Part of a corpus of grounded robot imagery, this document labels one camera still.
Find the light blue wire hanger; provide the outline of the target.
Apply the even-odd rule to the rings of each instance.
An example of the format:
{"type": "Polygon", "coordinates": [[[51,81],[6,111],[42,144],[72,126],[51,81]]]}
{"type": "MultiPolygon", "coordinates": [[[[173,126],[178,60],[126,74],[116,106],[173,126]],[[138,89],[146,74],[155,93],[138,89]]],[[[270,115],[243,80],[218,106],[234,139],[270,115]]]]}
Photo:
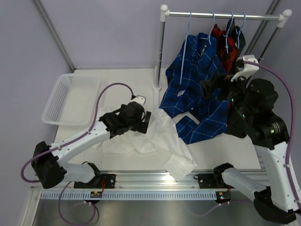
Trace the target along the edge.
{"type": "Polygon", "coordinates": [[[183,68],[184,68],[184,61],[185,61],[185,54],[186,54],[187,37],[189,35],[191,18],[192,18],[192,12],[190,12],[190,14],[189,14],[189,22],[188,22],[187,29],[186,29],[186,32],[185,32],[183,55],[182,55],[182,64],[181,64],[181,73],[180,73],[180,85],[182,84],[182,75],[183,75],[183,68]]]}

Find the blue plaid shirt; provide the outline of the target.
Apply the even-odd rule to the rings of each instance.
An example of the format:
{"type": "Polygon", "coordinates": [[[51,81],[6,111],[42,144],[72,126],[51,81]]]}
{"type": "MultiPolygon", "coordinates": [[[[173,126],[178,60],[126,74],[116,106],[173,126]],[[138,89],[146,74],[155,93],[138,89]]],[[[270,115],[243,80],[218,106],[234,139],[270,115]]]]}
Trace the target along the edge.
{"type": "Polygon", "coordinates": [[[160,104],[160,108],[171,118],[189,112],[199,121],[195,123],[185,116],[177,122],[178,136],[187,145],[215,138],[227,130],[229,102],[217,99],[219,89],[214,91],[211,98],[203,97],[200,82],[211,79],[216,73],[226,72],[216,54],[216,39],[211,37],[212,45],[203,51],[205,40],[202,38],[206,39],[207,34],[187,37],[181,85],[184,43],[175,60],[166,69],[167,89],[160,104]]]}

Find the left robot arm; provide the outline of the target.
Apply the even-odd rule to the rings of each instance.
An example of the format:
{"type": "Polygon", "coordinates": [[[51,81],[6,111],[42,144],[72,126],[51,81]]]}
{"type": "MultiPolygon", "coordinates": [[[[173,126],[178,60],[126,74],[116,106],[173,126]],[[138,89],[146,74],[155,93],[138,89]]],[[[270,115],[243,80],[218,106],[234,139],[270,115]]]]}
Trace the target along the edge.
{"type": "Polygon", "coordinates": [[[42,187],[53,188],[62,182],[73,182],[74,188],[100,188],[103,175],[95,164],[74,164],[69,161],[90,147],[122,135],[128,131],[145,134],[151,113],[135,101],[113,112],[105,113],[77,138],[47,145],[40,142],[31,163],[42,187]]]}

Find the white shirt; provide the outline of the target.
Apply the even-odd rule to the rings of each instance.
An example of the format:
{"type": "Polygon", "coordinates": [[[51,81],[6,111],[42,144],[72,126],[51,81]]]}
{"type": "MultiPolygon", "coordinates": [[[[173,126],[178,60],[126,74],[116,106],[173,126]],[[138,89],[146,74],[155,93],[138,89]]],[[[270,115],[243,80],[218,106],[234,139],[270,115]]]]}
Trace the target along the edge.
{"type": "Polygon", "coordinates": [[[151,112],[150,122],[145,134],[128,131],[110,140],[95,145],[106,154],[151,154],[159,149],[171,154],[163,168],[176,180],[181,180],[191,173],[197,162],[187,145],[178,137],[175,123],[162,109],[151,112]]]}

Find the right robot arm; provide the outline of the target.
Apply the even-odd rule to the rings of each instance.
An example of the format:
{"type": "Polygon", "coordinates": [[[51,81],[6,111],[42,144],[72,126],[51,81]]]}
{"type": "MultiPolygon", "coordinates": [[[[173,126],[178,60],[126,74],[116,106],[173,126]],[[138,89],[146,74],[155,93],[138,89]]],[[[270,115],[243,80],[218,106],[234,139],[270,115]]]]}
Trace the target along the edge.
{"type": "Polygon", "coordinates": [[[266,221],[284,225],[295,221],[301,211],[294,197],[298,188],[290,186],[293,177],[286,172],[289,134],[285,122],[273,112],[278,98],[273,84],[265,79],[233,80],[221,74],[200,84],[205,98],[211,98],[219,89],[217,99],[229,101],[226,134],[251,139],[264,163],[269,185],[250,179],[230,163],[215,167],[209,177],[199,177],[199,185],[237,189],[266,221]]]}

